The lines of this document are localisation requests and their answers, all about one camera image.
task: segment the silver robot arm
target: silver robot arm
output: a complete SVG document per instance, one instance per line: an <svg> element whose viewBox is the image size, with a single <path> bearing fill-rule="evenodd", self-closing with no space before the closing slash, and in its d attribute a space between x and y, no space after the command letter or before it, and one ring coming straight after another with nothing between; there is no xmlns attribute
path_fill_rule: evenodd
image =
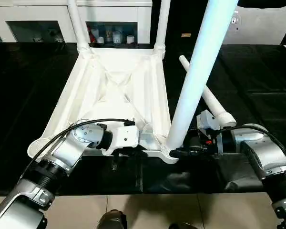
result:
<svg viewBox="0 0 286 229"><path fill-rule="evenodd" d="M286 229L286 155L269 136L256 130L231 131L236 149L247 155L264 190L272 200L272 208L279 219L279 229Z"/></svg>
<svg viewBox="0 0 286 229"><path fill-rule="evenodd" d="M47 220L40 209L47 210L51 206L54 194L74 170L86 147L109 152L136 147L138 136L135 125L121 126L110 132L105 125L87 124L59 138L40 163L25 173L1 202L0 229L46 228Z"/></svg>
<svg viewBox="0 0 286 229"><path fill-rule="evenodd" d="M286 149L264 127L257 124L221 129L219 122L207 110L197 116L197 133L191 133L183 148L170 152L182 158L200 154L218 156L224 152L243 153L262 182L272 200L279 219L284 219L279 229L286 229Z"/></svg>

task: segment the white cabinet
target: white cabinet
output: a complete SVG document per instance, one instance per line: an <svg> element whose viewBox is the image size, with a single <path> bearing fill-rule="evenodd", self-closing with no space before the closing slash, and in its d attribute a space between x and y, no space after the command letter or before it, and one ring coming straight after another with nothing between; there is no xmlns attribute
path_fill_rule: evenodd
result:
<svg viewBox="0 0 286 229"><path fill-rule="evenodd" d="M128 35L134 36L134 43L150 42L152 0L78 0L77 4L82 26L89 28L88 42L93 40L93 28L102 36L120 31L122 43ZM67 5L67 0L0 0L2 41L76 42Z"/></svg>
<svg viewBox="0 0 286 229"><path fill-rule="evenodd" d="M67 6L0 6L0 37L3 42L76 42Z"/></svg>

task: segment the white pipe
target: white pipe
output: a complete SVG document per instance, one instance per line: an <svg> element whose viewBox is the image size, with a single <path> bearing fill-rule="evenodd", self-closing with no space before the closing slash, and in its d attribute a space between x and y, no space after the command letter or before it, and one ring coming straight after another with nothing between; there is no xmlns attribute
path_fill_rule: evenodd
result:
<svg viewBox="0 0 286 229"><path fill-rule="evenodd" d="M179 60L184 69L188 71L190 63L187 61L186 57L180 56ZM236 126L236 120L223 108L207 86L204 87L202 97L221 127Z"/></svg>
<svg viewBox="0 0 286 229"><path fill-rule="evenodd" d="M238 0L209 0L163 150L183 144Z"/></svg>
<svg viewBox="0 0 286 229"><path fill-rule="evenodd" d="M165 38L166 38L168 14L170 12L170 5L171 5L171 0L161 1L157 38L153 50L155 53L161 53L162 58L164 58L165 55Z"/></svg>
<svg viewBox="0 0 286 229"><path fill-rule="evenodd" d="M78 52L91 52L89 44L86 41L84 30L82 27L82 21L77 8L76 0L68 0L68 10L72 21L75 37L77 40Z"/></svg>

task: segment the black shoe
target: black shoe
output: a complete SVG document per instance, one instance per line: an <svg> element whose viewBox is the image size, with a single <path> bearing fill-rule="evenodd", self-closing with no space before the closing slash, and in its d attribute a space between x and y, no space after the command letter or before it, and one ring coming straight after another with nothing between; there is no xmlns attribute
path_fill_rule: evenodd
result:
<svg viewBox="0 0 286 229"><path fill-rule="evenodd" d="M100 219L97 229L127 229L126 216L118 210L106 212Z"/></svg>

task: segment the black mat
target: black mat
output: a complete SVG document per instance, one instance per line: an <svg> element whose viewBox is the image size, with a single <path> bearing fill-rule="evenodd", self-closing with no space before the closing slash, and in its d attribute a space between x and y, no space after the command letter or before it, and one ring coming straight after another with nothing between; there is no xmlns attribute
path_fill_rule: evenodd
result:
<svg viewBox="0 0 286 229"><path fill-rule="evenodd" d="M171 118L185 77L178 61L192 50L170 48L164 73ZM0 43L0 195L16 183L77 59L75 44ZM223 46L208 81L238 124L259 123L286 146L286 48ZM203 101L197 109L206 108ZM243 155L167 165L158 158L84 157L60 195L249 192L262 187Z"/></svg>

